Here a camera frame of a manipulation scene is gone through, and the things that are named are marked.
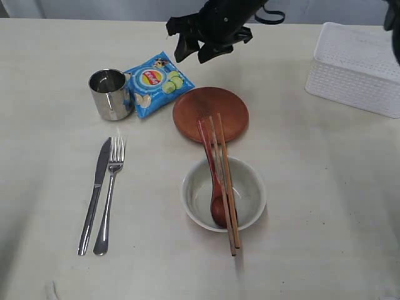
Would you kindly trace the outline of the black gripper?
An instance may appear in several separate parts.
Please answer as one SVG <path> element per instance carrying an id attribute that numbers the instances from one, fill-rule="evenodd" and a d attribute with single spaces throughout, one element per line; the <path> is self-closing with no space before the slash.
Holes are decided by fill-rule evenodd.
<path id="1" fill-rule="evenodd" d="M 206 63 L 233 52 L 233 44 L 248 43 L 253 35 L 244 24 L 253 15 L 252 1 L 207 1 L 199 12 L 170 17 L 166 29 L 170 36 L 179 34 L 174 52 L 177 63 L 198 52 L 198 60 Z"/>

